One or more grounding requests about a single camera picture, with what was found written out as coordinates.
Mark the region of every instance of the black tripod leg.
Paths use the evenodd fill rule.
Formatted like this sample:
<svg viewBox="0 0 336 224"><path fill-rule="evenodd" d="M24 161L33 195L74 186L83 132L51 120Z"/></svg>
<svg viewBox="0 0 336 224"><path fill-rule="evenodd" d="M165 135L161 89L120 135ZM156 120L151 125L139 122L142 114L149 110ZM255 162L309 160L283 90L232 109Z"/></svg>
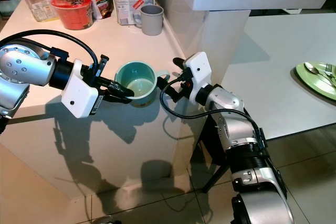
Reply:
<svg viewBox="0 0 336 224"><path fill-rule="evenodd" d="M202 192L206 194L228 169L229 169L228 165L220 166L218 170L215 172L215 174L211 177L211 179L202 188Z"/></svg>

